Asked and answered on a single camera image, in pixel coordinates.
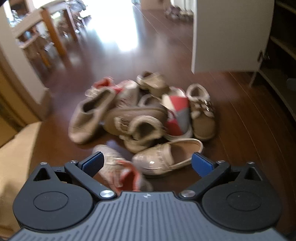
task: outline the dark brown hardwood floor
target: dark brown hardwood floor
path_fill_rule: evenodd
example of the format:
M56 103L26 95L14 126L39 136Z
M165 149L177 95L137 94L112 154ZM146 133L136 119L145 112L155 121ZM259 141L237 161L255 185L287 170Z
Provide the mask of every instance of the dark brown hardwood floor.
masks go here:
M249 88L247 73L192 74L192 24L170 21L162 11L141 12L135 6L128 14L129 22L125 24L134 26L126 31L123 27L122 35L112 30L111 23L102 31L100 21L93 16L79 42L67 46L68 56L57 61L55 69L43 80L50 88L53 105L41 126L31 170L42 161L52 166L80 161L97 144L109 145L130 160L132 154L123 142L103 129L86 145L72 143L67 135L69 120L78 102L85 98L85 90L103 76L112 76L118 83L135 80L143 70L159 71L169 85L186 90L191 83L199 83L208 90L217 112L218 133L204 143L204 155L232 165L256 162L282 200L277 229L284 233L294 229L296 131L282 103L264 82ZM118 42L112 38L116 34ZM99 175L95 178L106 184ZM179 192L198 179L189 166L151 182L155 190Z

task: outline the metal screw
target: metal screw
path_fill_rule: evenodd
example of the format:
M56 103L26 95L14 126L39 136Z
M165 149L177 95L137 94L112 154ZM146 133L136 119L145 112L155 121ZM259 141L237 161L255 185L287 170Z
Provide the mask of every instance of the metal screw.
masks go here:
M192 190L184 190L181 192L181 196L186 198L194 197L195 194L196 194L195 191L192 191Z
M113 197L115 193L112 190L103 190L100 192L100 196L104 198L110 198Z

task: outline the white logo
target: white logo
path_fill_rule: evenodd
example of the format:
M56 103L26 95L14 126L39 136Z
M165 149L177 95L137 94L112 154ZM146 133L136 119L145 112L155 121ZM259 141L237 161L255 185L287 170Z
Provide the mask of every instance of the white logo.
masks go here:
M150 198L151 197L151 195L149 194L149 193L147 193L146 195L144 195L143 197L145 197L145 198Z

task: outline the pile of shoes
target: pile of shoes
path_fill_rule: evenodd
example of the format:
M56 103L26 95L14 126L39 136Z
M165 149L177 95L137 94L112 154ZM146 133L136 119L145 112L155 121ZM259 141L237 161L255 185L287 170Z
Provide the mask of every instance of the pile of shoes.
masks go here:
M104 77L85 95L71 118L70 139L83 144L103 126L136 153L129 162L108 146L94 148L104 154L100 174L116 192L151 190L142 173L159 176L190 164L192 154L203 150L201 141L215 135L210 96L199 84L190 85L185 92L169 86L159 73L144 72L136 81L117 85L111 77ZM169 142L154 146L162 137Z

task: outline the red and gray slip-on shoe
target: red and gray slip-on shoe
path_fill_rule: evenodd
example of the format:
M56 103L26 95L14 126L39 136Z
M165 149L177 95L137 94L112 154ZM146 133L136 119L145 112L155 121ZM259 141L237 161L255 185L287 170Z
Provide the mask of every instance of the red and gray slip-on shoe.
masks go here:
M168 120L165 124L167 140L191 138L189 101L185 92L176 87L170 87L170 92L162 96L162 104L168 109Z

